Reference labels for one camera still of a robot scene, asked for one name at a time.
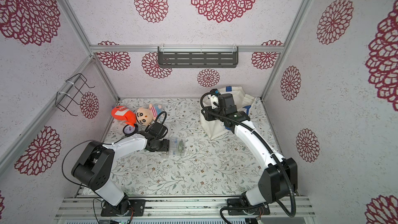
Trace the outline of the white canvas tote bag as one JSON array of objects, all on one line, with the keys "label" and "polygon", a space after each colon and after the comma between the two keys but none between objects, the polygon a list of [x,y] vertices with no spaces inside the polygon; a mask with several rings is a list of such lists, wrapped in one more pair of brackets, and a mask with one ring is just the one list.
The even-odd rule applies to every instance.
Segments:
[{"label": "white canvas tote bag", "polygon": [[[218,92],[220,94],[226,94],[226,93],[232,94],[234,103],[237,106],[237,110],[243,111],[247,115],[249,115],[250,109],[254,104],[255,97],[247,94],[242,86],[227,86],[218,89]],[[231,131],[231,129],[224,126],[224,123],[221,120],[212,119],[213,116],[208,116],[210,117],[211,121],[206,120],[204,114],[206,113],[203,110],[201,110],[200,113],[201,126],[211,140],[214,140],[215,138],[218,138],[226,134],[228,131]]]}]

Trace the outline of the clear compass box blue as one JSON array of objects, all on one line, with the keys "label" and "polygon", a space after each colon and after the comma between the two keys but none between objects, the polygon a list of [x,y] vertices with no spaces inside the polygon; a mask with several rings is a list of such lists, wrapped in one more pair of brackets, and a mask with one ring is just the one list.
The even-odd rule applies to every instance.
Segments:
[{"label": "clear compass box blue", "polygon": [[178,138],[170,138],[169,155],[176,156],[178,153]]}]

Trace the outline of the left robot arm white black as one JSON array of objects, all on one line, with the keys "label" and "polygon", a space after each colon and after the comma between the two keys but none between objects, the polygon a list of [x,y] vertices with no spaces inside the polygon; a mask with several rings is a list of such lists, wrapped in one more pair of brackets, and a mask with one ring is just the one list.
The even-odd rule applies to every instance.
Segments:
[{"label": "left robot arm white black", "polygon": [[98,196],[108,205],[125,212],[129,207],[129,197],[117,186],[111,176],[116,162],[134,152],[166,152],[170,141],[165,138],[168,128],[165,126],[167,113],[160,113],[162,121],[155,122],[144,131],[138,131],[115,143],[101,143],[94,140],[82,142],[86,148],[72,168],[72,176]]}]

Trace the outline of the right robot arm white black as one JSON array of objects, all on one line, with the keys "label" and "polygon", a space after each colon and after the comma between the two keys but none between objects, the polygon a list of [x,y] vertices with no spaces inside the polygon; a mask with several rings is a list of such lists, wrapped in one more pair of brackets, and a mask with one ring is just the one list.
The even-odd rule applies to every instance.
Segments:
[{"label": "right robot arm white black", "polygon": [[277,203],[287,216],[296,216],[298,168],[294,159],[286,159],[265,140],[245,111],[239,111],[233,95],[212,89],[200,98],[201,114],[206,121],[221,121],[224,126],[245,143],[263,172],[257,186],[248,190],[238,200],[229,199],[220,209],[221,218],[228,223],[224,212],[255,213]]}]

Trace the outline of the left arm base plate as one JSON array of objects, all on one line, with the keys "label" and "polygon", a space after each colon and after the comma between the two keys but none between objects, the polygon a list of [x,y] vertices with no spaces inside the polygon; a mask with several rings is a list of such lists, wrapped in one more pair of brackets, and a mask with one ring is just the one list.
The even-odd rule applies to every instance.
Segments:
[{"label": "left arm base plate", "polygon": [[146,200],[129,199],[122,200],[117,206],[104,201],[101,211],[101,217],[124,217],[124,216],[143,216]]}]

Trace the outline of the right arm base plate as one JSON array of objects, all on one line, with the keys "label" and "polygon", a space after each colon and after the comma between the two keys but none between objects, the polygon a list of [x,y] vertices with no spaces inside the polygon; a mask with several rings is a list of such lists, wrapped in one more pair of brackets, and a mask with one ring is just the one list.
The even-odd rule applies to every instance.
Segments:
[{"label": "right arm base plate", "polygon": [[243,198],[228,198],[227,199],[228,214],[231,216],[240,215],[269,215],[270,209],[267,204],[254,208]]}]

